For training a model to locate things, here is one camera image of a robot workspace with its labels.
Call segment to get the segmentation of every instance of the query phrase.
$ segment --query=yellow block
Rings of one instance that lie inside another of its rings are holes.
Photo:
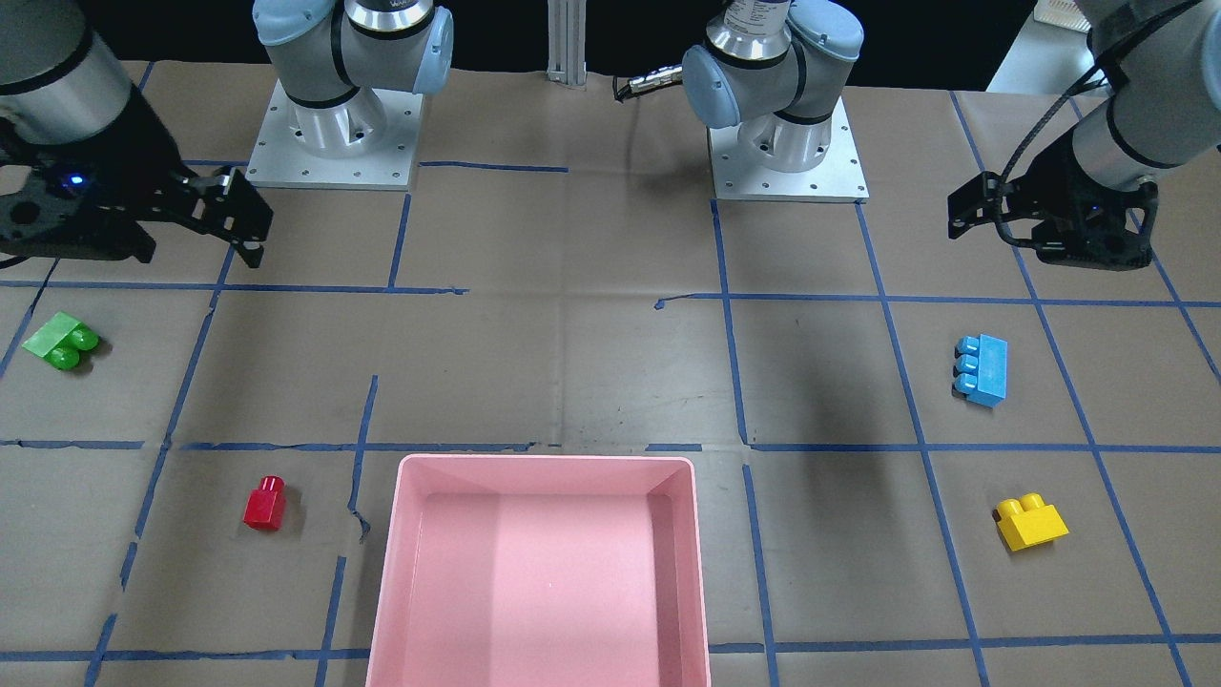
[[[1068,534],[1068,527],[1056,508],[1044,504],[1043,497],[1038,494],[1006,499],[996,506],[996,513],[1000,514],[996,527],[1011,552],[1021,552]]]

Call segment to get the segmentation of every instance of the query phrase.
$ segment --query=red block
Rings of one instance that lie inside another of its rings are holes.
[[[259,483],[259,488],[250,492],[250,500],[245,503],[245,516],[242,522],[254,530],[280,530],[280,523],[284,520],[284,481],[269,475]]]

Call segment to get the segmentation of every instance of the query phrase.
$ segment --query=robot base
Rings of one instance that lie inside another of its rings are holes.
[[[276,82],[247,178],[261,188],[409,190],[424,96],[382,89],[375,93],[386,107],[388,127],[380,146],[355,157],[331,159],[311,154],[295,139],[288,95]]]
[[[780,172],[757,164],[737,140],[739,126],[708,129],[712,177],[719,200],[862,203],[869,198],[844,101],[832,113],[827,156],[805,172]]]

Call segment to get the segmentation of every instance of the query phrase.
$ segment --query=metal post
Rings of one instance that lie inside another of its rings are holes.
[[[585,87],[585,2],[547,0],[547,78],[575,88]]]

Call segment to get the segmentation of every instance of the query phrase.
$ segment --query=label on robot arm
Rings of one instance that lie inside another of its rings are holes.
[[[780,33],[789,16],[789,0],[734,0],[725,10],[725,26],[746,35]]]

